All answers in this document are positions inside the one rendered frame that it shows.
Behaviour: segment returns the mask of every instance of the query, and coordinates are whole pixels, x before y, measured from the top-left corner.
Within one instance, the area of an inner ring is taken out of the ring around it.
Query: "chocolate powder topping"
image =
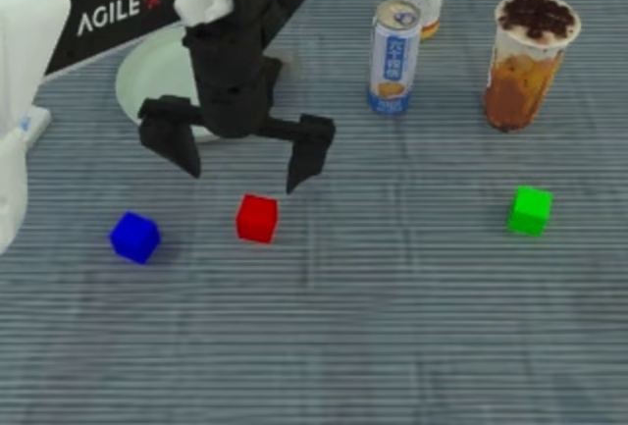
[[[540,39],[544,32],[566,38],[568,28],[576,24],[569,8],[554,0],[510,0],[503,10],[504,15],[499,18],[501,26],[525,27],[531,39]]]

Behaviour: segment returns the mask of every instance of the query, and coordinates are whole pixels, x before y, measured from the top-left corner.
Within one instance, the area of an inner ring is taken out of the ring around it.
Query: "table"
[[[447,0],[413,109],[366,109],[379,0],[310,0],[278,38],[300,80],[275,114],[334,117],[324,175],[283,195],[289,146],[203,147],[199,181],[118,108],[124,53],[42,87],[25,225],[0,259],[3,424],[628,422],[627,0],[585,25],[539,120],[484,121],[497,0]],[[540,239],[504,228],[519,184],[553,191]],[[239,241],[245,192],[276,242]],[[116,258],[126,210],[164,242]]]

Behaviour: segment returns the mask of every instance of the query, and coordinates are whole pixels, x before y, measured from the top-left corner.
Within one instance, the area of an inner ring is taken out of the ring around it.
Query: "cube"
[[[552,200],[550,192],[520,186],[510,209],[508,229],[527,236],[540,236],[550,220]]]
[[[278,220],[277,200],[246,194],[235,217],[237,235],[248,241],[271,243]]]
[[[109,236],[118,255],[144,265],[161,243],[159,228],[150,219],[127,212]]]

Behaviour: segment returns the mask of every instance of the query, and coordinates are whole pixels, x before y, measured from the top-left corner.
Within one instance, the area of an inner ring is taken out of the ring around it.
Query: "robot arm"
[[[281,62],[263,52],[304,0],[0,0],[0,254],[26,213],[26,149],[19,124],[39,85],[162,27],[183,22],[200,106],[148,99],[141,143],[200,175],[191,126],[225,138],[293,143],[288,192],[323,169],[335,134],[325,118],[272,118]]]

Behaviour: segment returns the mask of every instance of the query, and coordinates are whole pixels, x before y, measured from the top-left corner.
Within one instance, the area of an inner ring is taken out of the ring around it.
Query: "black robotic gripper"
[[[334,121],[302,115],[298,123],[271,117],[282,62],[264,50],[305,0],[234,0],[216,23],[188,27],[189,50],[200,106],[162,96],[144,101],[139,118],[143,146],[195,178],[201,164],[192,126],[222,138],[250,135],[292,142],[287,193],[323,171],[336,133]]]

